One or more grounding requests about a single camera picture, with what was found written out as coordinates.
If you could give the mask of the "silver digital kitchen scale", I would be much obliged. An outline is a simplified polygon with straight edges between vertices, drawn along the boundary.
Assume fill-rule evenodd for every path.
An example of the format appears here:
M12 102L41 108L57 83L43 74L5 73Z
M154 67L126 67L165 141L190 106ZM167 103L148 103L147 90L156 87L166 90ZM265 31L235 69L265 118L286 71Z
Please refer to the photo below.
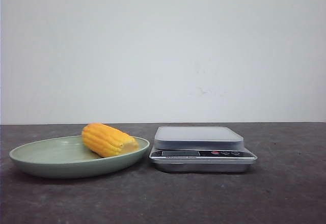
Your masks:
M149 158L163 172L245 172L257 156L244 138L222 126L162 126Z

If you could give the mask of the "yellow corn cob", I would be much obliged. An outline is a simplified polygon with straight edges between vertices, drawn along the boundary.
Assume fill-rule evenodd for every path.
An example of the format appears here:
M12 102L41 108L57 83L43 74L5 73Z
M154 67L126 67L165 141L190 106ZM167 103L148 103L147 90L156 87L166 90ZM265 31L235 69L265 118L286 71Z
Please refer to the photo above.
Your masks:
M81 131L83 144L101 157L113 157L139 149L134 137L114 127L92 123Z

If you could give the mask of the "green round plate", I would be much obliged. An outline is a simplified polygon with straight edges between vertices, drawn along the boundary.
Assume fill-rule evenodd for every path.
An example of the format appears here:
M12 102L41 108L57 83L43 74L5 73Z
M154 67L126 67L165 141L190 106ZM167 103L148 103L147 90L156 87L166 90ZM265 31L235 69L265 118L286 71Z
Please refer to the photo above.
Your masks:
M140 161L150 142L136 137L139 149L114 157L102 158L84 146L80 135L44 139L21 145L9 157L24 173L54 179L100 176L120 171Z

